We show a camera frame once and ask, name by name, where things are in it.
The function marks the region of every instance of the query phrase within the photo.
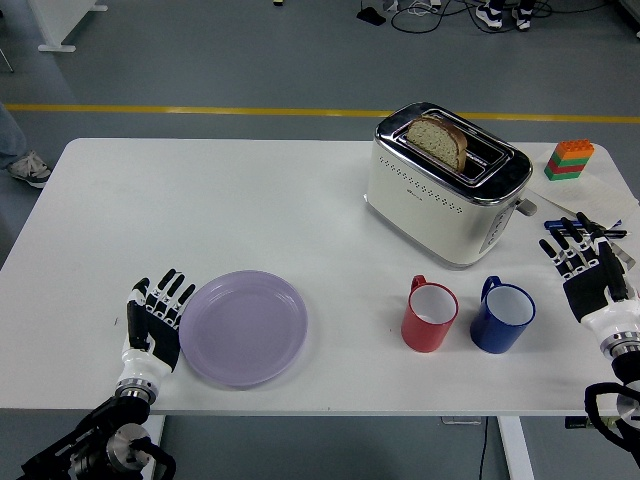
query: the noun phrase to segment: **green block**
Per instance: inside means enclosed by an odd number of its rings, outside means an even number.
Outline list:
[[[544,169],[544,173],[551,181],[555,180],[569,180],[570,178],[578,178],[582,172],[571,173],[553,173],[549,167]]]
[[[559,167],[572,167],[574,165],[586,165],[591,157],[584,158],[571,158],[569,160],[562,160],[556,152],[551,155],[551,161]]]

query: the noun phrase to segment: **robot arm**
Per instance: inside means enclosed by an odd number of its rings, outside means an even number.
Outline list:
[[[70,468],[78,480],[139,480],[150,457],[165,465],[163,480],[173,478],[173,458],[151,442],[141,425],[149,417],[162,379],[178,362],[180,318],[195,290],[190,285],[174,300],[184,282],[181,274],[173,280],[176,273],[170,270],[149,294],[149,279],[134,286],[127,301],[125,366],[115,395],[26,462],[19,480],[67,480]]]
[[[564,278],[564,291],[574,316],[596,337],[603,355],[611,360],[614,374],[622,382],[599,383],[585,390],[585,411],[591,423],[609,441],[630,452],[640,467],[640,300],[629,284],[623,264],[613,253],[602,228],[578,213],[585,234],[562,219],[569,244],[559,230],[551,235],[560,247],[546,241],[540,246]],[[618,395],[620,419],[613,433],[600,417],[597,398]]]

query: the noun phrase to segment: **stacked building blocks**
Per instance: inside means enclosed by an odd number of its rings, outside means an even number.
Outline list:
[[[593,151],[593,145],[586,139],[560,142],[551,155],[544,173],[552,181],[578,178]]]

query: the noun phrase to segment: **mug handle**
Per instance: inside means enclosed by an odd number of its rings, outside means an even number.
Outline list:
[[[484,285],[482,286],[482,296],[480,297],[480,300],[484,300],[484,297],[487,296],[487,293],[489,293],[489,290],[491,289],[491,287],[499,286],[499,285],[502,285],[502,282],[500,281],[500,277],[496,275],[492,275],[491,277],[488,277],[484,281]]]
[[[411,291],[413,292],[416,288],[426,284],[427,279],[424,278],[424,275],[416,275],[415,277],[413,277],[413,281],[411,282]]]

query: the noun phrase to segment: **mug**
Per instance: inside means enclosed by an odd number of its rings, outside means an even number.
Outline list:
[[[504,353],[533,321],[536,305],[522,288],[496,276],[484,282],[481,301],[471,323],[471,339],[485,352]]]
[[[416,275],[402,320],[402,338],[418,352],[433,352],[458,315],[458,299],[447,287]]]

